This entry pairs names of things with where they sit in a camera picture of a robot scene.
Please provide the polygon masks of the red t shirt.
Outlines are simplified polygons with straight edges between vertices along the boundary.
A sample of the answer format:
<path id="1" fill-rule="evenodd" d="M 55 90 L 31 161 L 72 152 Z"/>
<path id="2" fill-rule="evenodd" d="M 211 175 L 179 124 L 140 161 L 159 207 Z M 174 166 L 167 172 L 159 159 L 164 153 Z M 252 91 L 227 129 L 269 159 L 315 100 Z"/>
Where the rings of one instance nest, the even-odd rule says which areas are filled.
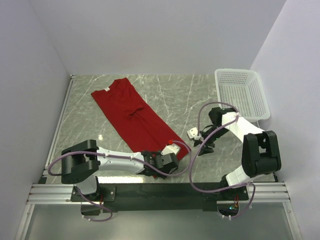
<path id="1" fill-rule="evenodd" d="M 183 140 L 152 110 L 127 78 L 116 79 L 92 98 L 133 152 L 163 150 Z"/>

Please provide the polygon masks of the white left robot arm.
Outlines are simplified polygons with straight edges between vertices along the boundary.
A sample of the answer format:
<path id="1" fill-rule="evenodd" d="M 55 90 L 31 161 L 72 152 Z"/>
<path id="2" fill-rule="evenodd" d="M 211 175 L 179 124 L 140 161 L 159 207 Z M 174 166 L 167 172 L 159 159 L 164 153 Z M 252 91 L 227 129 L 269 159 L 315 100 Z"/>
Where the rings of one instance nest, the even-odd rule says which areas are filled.
<path id="1" fill-rule="evenodd" d="M 61 183 L 74 184 L 88 201 L 100 195 L 98 171 L 123 171 L 147 177 L 166 178 L 158 173 L 171 174 L 178 169 L 177 154 L 180 147 L 175 143 L 167 145 L 162 151 L 120 152 L 97 146 L 90 139 L 64 149 L 61 154 L 69 154 L 61 160 Z"/>

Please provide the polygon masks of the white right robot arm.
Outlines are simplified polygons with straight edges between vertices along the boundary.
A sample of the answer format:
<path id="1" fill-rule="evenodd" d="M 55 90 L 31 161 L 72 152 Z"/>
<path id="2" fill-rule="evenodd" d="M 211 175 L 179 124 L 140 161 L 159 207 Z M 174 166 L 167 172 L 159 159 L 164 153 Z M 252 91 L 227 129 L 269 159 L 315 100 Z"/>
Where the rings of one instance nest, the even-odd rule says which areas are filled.
<path id="1" fill-rule="evenodd" d="M 265 131 L 255 126 L 233 107 L 214 107 L 208 116 L 211 120 L 210 128 L 197 132 L 194 141 L 194 146 L 199 146 L 198 156 L 214 152 L 215 141 L 228 132 L 242 143 L 240 166 L 224 175 L 216 190 L 222 198 L 230 200 L 237 194 L 237 188 L 281 169 L 278 137 L 274 131 Z"/>

